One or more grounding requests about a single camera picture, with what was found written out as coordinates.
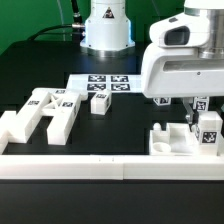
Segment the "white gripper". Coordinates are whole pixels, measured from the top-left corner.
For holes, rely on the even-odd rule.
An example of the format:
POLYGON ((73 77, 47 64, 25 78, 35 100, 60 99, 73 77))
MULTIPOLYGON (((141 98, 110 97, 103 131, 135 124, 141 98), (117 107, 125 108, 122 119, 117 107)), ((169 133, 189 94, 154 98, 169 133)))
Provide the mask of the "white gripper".
POLYGON ((185 119, 196 123, 193 99, 224 96, 224 60, 201 59, 196 48, 160 48, 151 43, 141 67, 141 90, 147 98, 183 98, 185 119))

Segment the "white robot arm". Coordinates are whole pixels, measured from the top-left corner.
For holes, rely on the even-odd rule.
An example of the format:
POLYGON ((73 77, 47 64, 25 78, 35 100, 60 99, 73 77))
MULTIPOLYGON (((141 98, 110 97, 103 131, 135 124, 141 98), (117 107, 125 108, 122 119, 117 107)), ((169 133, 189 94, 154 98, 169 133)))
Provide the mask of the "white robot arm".
POLYGON ((141 67, 147 98, 224 96, 224 0, 185 0, 184 11, 151 25, 141 67))

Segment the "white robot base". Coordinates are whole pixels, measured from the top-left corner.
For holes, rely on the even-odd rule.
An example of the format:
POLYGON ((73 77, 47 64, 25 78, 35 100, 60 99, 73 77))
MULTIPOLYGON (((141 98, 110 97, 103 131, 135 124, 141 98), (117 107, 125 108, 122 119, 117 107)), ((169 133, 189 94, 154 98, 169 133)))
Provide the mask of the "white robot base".
POLYGON ((81 50, 99 57, 115 57, 132 52, 134 47, 125 0, 91 0, 81 50))

